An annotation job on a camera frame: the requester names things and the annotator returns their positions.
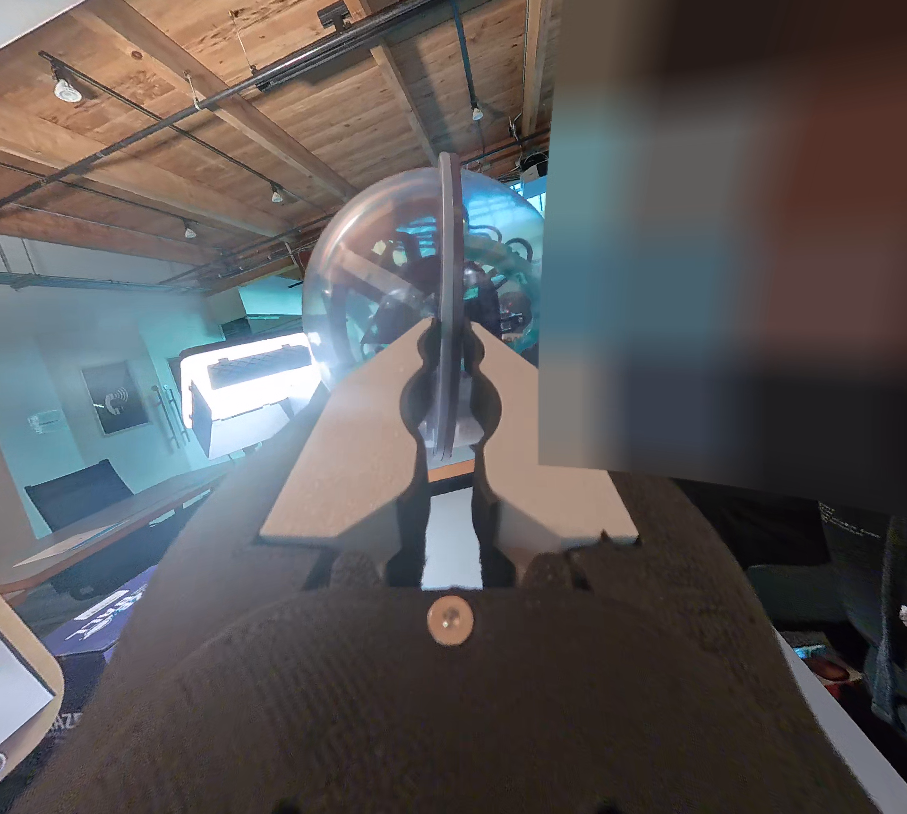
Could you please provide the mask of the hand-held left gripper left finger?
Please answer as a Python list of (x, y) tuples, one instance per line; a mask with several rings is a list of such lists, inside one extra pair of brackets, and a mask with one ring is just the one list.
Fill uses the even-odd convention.
[(425, 319), (331, 390), (259, 530), (301, 546), (402, 546), (400, 502), (426, 482), (418, 426), (432, 365)]

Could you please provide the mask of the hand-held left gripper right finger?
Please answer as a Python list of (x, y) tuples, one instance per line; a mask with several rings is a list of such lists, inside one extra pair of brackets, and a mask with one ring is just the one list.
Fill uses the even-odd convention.
[(636, 541), (608, 472), (539, 461), (539, 372), (475, 326), (475, 418), (484, 479), (501, 508), (500, 541)]

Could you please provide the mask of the clear maze ball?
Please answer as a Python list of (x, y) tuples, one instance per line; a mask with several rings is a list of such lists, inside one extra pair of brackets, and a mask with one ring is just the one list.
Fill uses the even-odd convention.
[(458, 316), (538, 362), (543, 202), (444, 154), (352, 199), (320, 235), (303, 283), (302, 321), (329, 393), (421, 321), (441, 317), (445, 179), (460, 185)]

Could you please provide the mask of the maze ball box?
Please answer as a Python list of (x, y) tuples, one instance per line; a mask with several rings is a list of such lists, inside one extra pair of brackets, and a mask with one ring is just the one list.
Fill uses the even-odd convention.
[(110, 661), (133, 608), (142, 598), (157, 566), (151, 566), (87, 611), (59, 626), (43, 645), (57, 659), (100, 656)]

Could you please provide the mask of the bright whiteboard screen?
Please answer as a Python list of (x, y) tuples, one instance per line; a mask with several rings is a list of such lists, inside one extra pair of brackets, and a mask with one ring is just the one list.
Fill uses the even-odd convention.
[(303, 332), (266, 332), (187, 349), (178, 372), (183, 423), (211, 461), (274, 437), (321, 383)]

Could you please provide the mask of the long office table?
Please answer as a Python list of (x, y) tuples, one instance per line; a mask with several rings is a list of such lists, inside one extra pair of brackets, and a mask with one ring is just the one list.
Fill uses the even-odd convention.
[(27, 595), (149, 522), (209, 493), (233, 468), (235, 465), (229, 462), (177, 475), (42, 537), (24, 555), (2, 551), (2, 597), (7, 604), (17, 604), (20, 595)]

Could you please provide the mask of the person's black clothing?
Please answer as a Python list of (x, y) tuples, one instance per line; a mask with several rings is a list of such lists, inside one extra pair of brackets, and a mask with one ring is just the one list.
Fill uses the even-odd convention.
[(845, 613), (868, 642), (873, 713), (906, 734), (906, 519), (818, 504)]

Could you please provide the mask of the instruction sheet board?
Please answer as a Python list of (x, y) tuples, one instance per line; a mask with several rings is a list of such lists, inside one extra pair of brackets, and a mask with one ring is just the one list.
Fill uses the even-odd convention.
[(17, 612), (1, 601), (1, 778), (43, 741), (60, 712), (58, 661)]

